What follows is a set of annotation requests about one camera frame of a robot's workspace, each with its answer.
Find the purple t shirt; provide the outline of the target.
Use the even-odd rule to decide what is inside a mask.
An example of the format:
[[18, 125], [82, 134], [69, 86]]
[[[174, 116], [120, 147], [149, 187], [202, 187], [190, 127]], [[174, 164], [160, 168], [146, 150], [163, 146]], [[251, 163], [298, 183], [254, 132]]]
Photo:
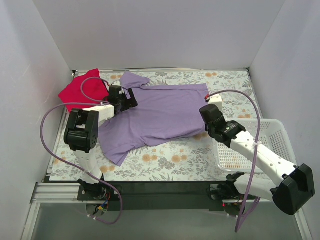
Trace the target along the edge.
[[150, 79], [125, 72], [121, 86], [132, 89], [138, 105], [107, 120], [98, 130], [104, 156], [121, 166], [128, 153], [154, 147], [205, 130], [200, 108], [206, 105], [206, 84], [149, 85]]

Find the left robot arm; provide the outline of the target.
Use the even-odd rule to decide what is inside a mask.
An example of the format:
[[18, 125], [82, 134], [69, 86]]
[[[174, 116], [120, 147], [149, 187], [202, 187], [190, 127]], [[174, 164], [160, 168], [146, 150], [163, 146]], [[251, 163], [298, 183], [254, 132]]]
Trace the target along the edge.
[[106, 187], [99, 183], [103, 173], [96, 158], [99, 127], [120, 113], [138, 106], [132, 88], [120, 85], [109, 87], [105, 101], [89, 108], [73, 108], [64, 132], [64, 143], [73, 151], [84, 175], [81, 181], [92, 184], [89, 194], [95, 200], [106, 196]]

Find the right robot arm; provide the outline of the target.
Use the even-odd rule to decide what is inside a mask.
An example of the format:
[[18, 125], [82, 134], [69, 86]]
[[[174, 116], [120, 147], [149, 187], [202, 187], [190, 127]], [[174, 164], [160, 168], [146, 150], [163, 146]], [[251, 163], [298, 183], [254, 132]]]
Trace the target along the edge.
[[225, 147], [252, 161], [252, 166], [261, 169], [271, 180], [251, 184], [249, 194], [273, 201], [285, 214], [294, 215], [314, 195], [315, 184], [312, 169], [289, 162], [266, 146], [255, 142], [255, 138], [240, 123], [226, 121], [214, 104], [203, 106], [200, 115], [209, 136]]

